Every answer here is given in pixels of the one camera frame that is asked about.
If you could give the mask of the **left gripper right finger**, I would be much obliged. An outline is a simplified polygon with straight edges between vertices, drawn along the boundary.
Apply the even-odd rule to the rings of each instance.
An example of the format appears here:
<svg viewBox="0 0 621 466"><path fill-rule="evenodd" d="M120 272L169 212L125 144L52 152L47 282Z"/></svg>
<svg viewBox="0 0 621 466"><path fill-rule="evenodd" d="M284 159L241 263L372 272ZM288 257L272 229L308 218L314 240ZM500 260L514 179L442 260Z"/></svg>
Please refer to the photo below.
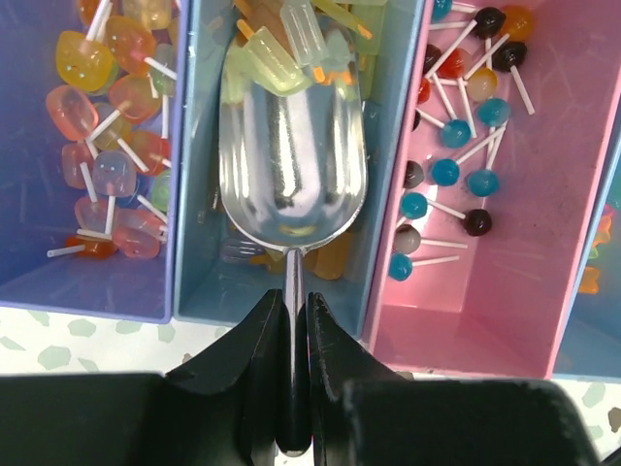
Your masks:
<svg viewBox="0 0 621 466"><path fill-rule="evenodd" d="M597 465L579 413L555 383L410 381L309 297L310 406L317 465Z"/></svg>

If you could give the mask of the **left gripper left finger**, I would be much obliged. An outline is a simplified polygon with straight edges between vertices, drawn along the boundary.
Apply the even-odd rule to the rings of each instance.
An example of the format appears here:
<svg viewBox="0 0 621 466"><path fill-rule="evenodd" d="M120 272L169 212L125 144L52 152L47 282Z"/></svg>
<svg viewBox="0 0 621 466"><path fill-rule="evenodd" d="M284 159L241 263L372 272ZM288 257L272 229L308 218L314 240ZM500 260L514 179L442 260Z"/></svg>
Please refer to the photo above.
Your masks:
<svg viewBox="0 0 621 466"><path fill-rule="evenodd" d="M270 465L279 291L172 371L6 376L5 465Z"/></svg>

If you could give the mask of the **metal candy scoop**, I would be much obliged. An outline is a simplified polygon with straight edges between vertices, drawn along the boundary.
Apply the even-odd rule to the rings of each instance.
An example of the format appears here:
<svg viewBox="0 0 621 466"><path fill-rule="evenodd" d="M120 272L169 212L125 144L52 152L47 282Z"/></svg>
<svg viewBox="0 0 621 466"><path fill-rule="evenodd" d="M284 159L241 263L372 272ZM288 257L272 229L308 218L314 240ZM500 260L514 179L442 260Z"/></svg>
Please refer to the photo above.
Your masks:
<svg viewBox="0 0 621 466"><path fill-rule="evenodd" d="M248 47L231 46L220 79L221 202L237 229L284 259L285 310L276 441L290 456L311 443L304 256L340 236L360 213L368 185L357 63L343 27L324 19L325 83L273 93L250 71Z"/></svg>

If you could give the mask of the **four-compartment candy tray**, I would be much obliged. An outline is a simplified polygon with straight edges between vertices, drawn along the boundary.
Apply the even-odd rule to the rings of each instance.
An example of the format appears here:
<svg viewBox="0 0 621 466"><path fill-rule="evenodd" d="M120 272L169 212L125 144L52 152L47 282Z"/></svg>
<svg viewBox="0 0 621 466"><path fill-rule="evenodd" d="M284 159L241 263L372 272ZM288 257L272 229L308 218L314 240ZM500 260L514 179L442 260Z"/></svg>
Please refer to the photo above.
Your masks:
<svg viewBox="0 0 621 466"><path fill-rule="evenodd" d="M535 30L519 73L535 107L529 115L513 79L498 95L512 113L493 168L499 190L485 198L467 187L485 161L471 155L455 185L424 183L426 194L457 211L487 210L489 233L468 235L458 219L430 209L422 234L462 241L453 263L415 269L398 282L387 274L390 229L399 214L397 167L429 168L449 157L428 123L409 129L406 99L427 45L444 48L450 31L428 31L418 1L385 10L374 86L365 112L368 195L351 233L343 275L311 276L339 324L382 362L400 368L471 375L543 377L553 367L569 312L578 258L596 186L610 148L620 100L620 5L616 1L531 1ZM78 229L82 190L66 184L65 137L46 109L61 80L55 49L81 26L72 1L1 5L1 302L49 313L145 322L171 318L234 325L281 278L252 265L225 263L218 246L228 218L216 210L217 140L253 111L256 137L278 98L225 54L237 13L228 1L193 3L180 25L183 105L171 108L180 140L175 243L153 259L50 258Z"/></svg>

